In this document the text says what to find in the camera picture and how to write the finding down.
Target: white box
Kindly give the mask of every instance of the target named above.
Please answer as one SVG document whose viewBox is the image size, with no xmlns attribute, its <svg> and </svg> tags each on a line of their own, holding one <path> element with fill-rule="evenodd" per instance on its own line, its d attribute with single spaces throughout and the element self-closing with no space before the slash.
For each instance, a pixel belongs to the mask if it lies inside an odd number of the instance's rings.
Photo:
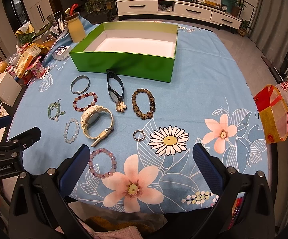
<svg viewBox="0 0 288 239">
<path fill-rule="evenodd" d="M 0 100 L 3 103 L 12 107 L 21 89 L 21 86 L 8 72 L 0 74 Z"/>
</svg>

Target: brown bottle lid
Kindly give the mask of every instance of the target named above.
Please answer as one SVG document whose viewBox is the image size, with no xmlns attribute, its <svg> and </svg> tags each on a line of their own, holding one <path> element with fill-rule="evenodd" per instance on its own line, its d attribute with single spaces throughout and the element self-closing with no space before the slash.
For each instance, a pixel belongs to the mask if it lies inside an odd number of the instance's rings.
<svg viewBox="0 0 288 239">
<path fill-rule="evenodd" d="M 72 14 L 70 16 L 65 17 L 65 20 L 66 21 L 73 20 L 74 18 L 76 18 L 78 16 L 79 16 L 79 13 L 74 13 L 74 14 Z"/>
</svg>

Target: pink beaded bracelet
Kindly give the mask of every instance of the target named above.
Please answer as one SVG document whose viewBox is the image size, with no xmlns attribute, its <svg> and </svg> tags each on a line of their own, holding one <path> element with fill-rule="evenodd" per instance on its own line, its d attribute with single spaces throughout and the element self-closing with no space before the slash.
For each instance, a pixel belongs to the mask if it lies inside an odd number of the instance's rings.
<svg viewBox="0 0 288 239">
<path fill-rule="evenodd" d="M 96 173 L 95 170 L 93 169 L 93 158 L 94 156 L 98 155 L 99 153 L 105 153 L 106 155 L 108 155 L 111 160 L 112 160 L 112 168 L 109 172 L 106 172 L 105 174 L 100 174 L 100 173 Z M 113 173 L 115 172 L 115 169 L 116 169 L 116 160 L 115 160 L 115 156 L 113 155 L 113 153 L 111 153 L 109 150 L 105 149 L 105 148 L 99 148 L 95 151 L 93 151 L 90 155 L 90 161 L 89 161 L 89 169 L 90 169 L 90 172 L 95 176 L 95 177 L 98 177 L 98 178 L 107 178 L 109 176 L 112 176 Z"/>
</svg>

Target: green jade bracelet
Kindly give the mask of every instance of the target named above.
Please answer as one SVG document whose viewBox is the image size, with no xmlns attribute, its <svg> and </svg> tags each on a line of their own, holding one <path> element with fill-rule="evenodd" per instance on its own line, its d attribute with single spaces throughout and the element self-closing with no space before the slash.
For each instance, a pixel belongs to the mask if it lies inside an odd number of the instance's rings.
<svg viewBox="0 0 288 239">
<path fill-rule="evenodd" d="M 60 103 L 59 103 L 59 101 L 61 101 L 61 99 L 59 99 L 59 100 L 58 100 L 57 102 L 55 102 L 55 103 L 51 103 L 51 104 L 49 105 L 49 107 L 48 107 L 48 117 L 49 117 L 49 119 L 55 120 L 56 122 L 59 121 L 59 118 L 58 118 L 58 117 L 59 117 L 60 115 L 64 115 L 64 114 L 65 114 L 65 112 L 60 112 Z M 54 117 L 51 116 L 51 111 L 52 111 L 53 109 L 57 109 L 57 112 L 56 112 L 56 114 L 55 114 Z"/>
</svg>

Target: drawer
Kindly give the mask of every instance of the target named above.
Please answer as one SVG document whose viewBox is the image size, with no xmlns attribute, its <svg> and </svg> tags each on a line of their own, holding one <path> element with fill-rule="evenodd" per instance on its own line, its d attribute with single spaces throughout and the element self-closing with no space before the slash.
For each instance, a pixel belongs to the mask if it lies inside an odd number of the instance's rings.
<svg viewBox="0 0 288 239">
<path fill-rule="evenodd" d="M 118 13 L 157 12 L 158 0 L 117 1 Z"/>
<path fill-rule="evenodd" d="M 227 15 L 221 14 L 221 13 L 217 13 L 217 12 L 213 12 L 212 22 L 221 23 L 221 24 L 224 24 L 224 25 L 236 28 L 236 29 L 239 29 L 239 26 L 240 26 L 239 20 L 229 17 Z"/>
<path fill-rule="evenodd" d="M 184 17 L 210 20 L 212 11 L 197 6 L 175 3 L 174 13 L 183 14 Z"/>
</svg>

